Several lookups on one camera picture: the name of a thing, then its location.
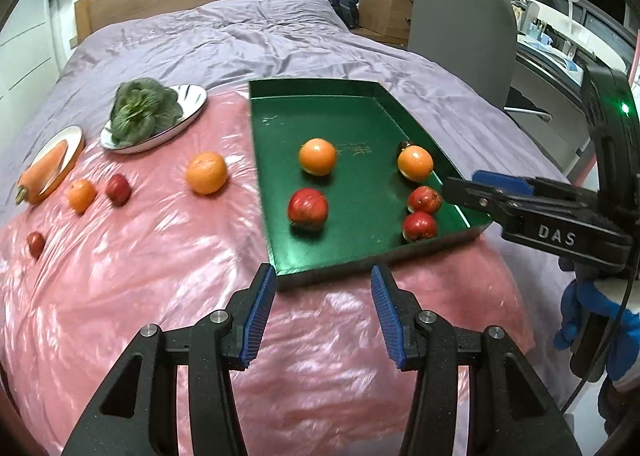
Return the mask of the red apple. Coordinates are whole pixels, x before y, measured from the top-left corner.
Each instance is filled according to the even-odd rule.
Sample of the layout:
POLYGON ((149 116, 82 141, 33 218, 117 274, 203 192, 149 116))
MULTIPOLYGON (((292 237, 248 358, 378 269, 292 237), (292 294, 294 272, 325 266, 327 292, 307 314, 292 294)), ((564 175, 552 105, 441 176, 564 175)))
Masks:
POLYGON ((26 239, 29 254, 34 259, 39 259, 46 246, 46 239, 40 232, 32 232, 26 239))
POLYGON ((442 207, 442 195, 427 185, 421 185, 414 189, 408 199, 409 213, 428 213, 434 215, 442 207))
POLYGON ((126 177, 121 173, 115 173, 106 183, 105 194, 115 207, 126 205, 132 190, 126 177))
POLYGON ((324 227, 328 216, 328 201, 312 187, 295 191, 288 201, 288 220, 294 227, 317 231, 324 227))
POLYGON ((405 217, 401 224, 401 234, 406 242, 414 243, 432 239, 438 234, 435 218, 424 211, 416 211, 405 217))

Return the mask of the orange front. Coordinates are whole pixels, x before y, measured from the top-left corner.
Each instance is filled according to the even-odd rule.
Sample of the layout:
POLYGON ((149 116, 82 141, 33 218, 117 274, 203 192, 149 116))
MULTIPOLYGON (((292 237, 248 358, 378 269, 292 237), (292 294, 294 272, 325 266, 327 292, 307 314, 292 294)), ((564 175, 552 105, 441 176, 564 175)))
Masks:
POLYGON ((408 145, 397 157, 397 167, 406 179, 422 183, 434 169, 434 161, 431 154, 418 145, 408 145))

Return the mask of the large orange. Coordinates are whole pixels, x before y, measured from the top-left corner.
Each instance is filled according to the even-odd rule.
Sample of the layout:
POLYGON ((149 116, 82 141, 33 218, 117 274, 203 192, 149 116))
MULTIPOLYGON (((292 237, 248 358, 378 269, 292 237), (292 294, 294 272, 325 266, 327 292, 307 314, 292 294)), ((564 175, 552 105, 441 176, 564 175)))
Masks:
POLYGON ((195 155, 186 167, 186 183, 198 195, 216 193, 226 183, 228 169, 224 157, 216 152, 195 155))

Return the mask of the green rectangular tray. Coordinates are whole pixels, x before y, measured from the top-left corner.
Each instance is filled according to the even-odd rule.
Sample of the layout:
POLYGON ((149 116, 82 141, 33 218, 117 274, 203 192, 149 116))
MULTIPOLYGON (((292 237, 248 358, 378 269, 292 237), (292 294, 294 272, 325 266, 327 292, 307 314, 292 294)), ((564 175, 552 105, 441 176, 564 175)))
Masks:
POLYGON ((431 154, 426 184, 439 190, 460 172, 422 125, 383 86, 364 80, 273 78, 253 80, 250 93, 255 161, 269 261, 279 291, 368 272, 378 262, 419 258, 472 241, 490 224, 477 210, 446 203, 435 215, 438 234, 408 243, 401 224, 413 182, 397 156, 409 141, 431 154), (328 176, 308 175, 298 152, 322 138, 337 150, 328 176), (329 204, 324 227, 311 231, 288 220, 288 201, 303 187, 329 204))

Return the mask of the grey office chair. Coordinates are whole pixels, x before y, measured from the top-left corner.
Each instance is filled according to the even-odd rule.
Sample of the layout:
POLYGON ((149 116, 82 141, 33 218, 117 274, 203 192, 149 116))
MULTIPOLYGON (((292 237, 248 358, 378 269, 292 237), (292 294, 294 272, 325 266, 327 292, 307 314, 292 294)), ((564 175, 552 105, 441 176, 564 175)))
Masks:
POLYGON ((552 115, 521 94, 509 94, 518 46, 515 16, 508 0, 412 0, 408 50, 427 58, 465 82, 495 108, 552 115))

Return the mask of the pink plastic sheet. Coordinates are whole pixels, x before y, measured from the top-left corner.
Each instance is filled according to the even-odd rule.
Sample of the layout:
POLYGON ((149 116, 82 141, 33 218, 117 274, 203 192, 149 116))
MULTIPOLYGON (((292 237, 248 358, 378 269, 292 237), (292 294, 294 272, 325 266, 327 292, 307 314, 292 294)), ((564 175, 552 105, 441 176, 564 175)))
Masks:
MULTIPOLYGON (((1 230, 1 362, 26 427, 52 455, 139 328, 194 324, 247 286, 268 258, 250 134, 234 91, 210 97, 178 139, 123 161, 87 147, 73 178, 122 172, 130 202, 83 214, 62 192, 1 230), (224 157, 220 190, 198 195, 186 167, 224 157), (39 259, 27 236, 40 232, 39 259)), ((414 377, 387 358, 367 275, 279 295, 256 360, 232 377, 253 455, 393 455, 414 377)))

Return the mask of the wooden nightstand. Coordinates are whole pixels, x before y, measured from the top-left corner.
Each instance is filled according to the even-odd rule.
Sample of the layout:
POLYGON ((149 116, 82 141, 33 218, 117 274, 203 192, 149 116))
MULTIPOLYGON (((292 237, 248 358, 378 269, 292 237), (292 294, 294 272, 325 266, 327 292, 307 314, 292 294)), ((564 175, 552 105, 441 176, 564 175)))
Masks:
POLYGON ((352 32, 380 44, 408 45, 413 0, 359 0, 359 26, 352 32))

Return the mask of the orange carrot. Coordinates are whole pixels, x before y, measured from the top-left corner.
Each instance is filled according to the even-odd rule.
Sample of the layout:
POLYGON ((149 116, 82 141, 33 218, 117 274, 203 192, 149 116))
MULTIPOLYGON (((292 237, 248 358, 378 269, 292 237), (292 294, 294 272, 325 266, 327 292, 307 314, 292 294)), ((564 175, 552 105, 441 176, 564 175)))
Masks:
POLYGON ((29 204, 35 202, 35 198, 40 195, 50 179, 58 172, 58 167, 60 167, 67 149, 67 141, 60 141, 44 154, 39 161, 35 161, 32 166, 21 174, 20 179, 17 181, 17 190, 14 197, 16 205, 21 205, 24 202, 29 204))

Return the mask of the green leafy vegetable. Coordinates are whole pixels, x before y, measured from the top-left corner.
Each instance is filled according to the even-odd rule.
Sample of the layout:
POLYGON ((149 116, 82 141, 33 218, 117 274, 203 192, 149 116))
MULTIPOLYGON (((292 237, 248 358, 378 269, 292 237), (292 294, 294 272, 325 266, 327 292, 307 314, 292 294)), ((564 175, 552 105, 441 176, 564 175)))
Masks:
POLYGON ((117 147, 137 145, 178 123, 183 110, 174 89, 150 77, 122 83, 111 109, 112 142, 117 147))

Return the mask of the purple bed duvet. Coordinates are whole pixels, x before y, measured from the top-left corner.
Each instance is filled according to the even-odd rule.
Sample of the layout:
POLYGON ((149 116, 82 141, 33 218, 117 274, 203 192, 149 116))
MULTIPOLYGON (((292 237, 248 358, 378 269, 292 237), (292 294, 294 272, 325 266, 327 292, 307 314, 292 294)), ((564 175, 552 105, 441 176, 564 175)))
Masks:
POLYGON ((417 54, 352 34, 325 0, 223 0, 117 23, 73 52, 49 97, 1 156, 1 196, 47 136, 69 124, 96 135, 117 85, 131 76, 208 89, 258 77, 376 80, 464 173, 561 178, 506 114, 417 54))

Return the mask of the white plate dark rim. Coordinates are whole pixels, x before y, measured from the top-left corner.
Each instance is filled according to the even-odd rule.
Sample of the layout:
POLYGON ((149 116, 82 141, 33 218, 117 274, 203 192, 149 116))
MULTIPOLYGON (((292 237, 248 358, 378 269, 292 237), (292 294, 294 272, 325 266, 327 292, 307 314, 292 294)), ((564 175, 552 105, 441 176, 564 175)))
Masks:
POLYGON ((149 151, 186 130, 207 100, 198 85, 164 86, 143 77, 116 90, 110 119, 100 133, 103 149, 118 154, 149 151))

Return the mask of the white wardrobe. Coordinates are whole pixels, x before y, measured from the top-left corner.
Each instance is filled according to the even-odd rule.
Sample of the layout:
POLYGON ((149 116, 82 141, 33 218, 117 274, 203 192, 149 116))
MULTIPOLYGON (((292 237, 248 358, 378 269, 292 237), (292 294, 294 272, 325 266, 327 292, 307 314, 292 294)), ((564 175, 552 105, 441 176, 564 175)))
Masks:
POLYGON ((18 0, 1 30, 1 146, 32 118, 58 80, 48 0, 18 0))

